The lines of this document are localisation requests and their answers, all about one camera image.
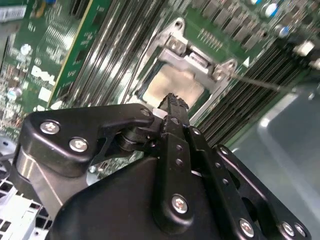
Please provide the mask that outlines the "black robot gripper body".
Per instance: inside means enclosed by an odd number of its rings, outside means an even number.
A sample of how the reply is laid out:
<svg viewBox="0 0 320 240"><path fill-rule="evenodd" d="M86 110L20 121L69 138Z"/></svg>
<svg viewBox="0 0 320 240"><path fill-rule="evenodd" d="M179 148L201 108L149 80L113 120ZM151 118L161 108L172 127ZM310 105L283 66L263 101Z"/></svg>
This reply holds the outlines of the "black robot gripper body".
<svg viewBox="0 0 320 240"><path fill-rule="evenodd" d="M169 234L156 224L152 199L157 160L140 159L71 197L59 210L49 240L236 240L224 217L209 202L201 177L185 182L194 219L183 233Z"/></svg>

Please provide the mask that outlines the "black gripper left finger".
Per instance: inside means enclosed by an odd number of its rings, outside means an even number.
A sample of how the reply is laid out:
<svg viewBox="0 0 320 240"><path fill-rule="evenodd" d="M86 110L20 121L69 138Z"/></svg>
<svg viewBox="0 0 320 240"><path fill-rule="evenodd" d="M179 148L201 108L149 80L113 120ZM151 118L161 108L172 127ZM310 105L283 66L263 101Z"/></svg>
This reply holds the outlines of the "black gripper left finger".
<svg viewBox="0 0 320 240"><path fill-rule="evenodd" d="M22 124L13 169L54 222L75 194L138 160L155 158L154 221L164 232L185 232L195 211L184 195L192 171L176 100L162 101L164 118L138 103L31 113Z"/></svg>

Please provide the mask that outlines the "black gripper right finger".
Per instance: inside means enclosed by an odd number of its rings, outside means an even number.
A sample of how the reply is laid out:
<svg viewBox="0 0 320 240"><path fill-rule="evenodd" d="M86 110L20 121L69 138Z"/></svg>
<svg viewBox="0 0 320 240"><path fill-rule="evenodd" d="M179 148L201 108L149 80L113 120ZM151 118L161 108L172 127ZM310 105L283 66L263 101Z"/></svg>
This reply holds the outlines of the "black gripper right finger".
<svg viewBox="0 0 320 240"><path fill-rule="evenodd" d="M210 148L191 126L188 105L176 99L195 168L224 240L310 240L306 226L224 145Z"/></svg>

